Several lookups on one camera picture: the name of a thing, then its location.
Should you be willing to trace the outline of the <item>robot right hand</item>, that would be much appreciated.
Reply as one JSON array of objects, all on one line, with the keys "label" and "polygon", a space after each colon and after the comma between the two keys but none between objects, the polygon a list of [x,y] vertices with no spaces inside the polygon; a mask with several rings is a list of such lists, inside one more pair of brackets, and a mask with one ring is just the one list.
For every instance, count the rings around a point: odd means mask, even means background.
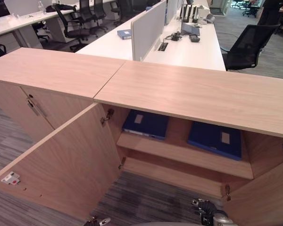
[{"label": "robot right hand", "polygon": [[217,210],[215,204],[209,200],[193,199],[191,204],[200,214],[212,215]]}]

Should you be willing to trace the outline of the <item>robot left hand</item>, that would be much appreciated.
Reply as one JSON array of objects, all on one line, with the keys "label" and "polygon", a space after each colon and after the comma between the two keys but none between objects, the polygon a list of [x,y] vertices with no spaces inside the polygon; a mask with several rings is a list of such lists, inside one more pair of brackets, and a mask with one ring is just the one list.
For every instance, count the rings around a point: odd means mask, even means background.
[{"label": "robot left hand", "polygon": [[98,219],[96,216],[93,216],[85,222],[84,226],[106,226],[110,222],[111,218]]}]

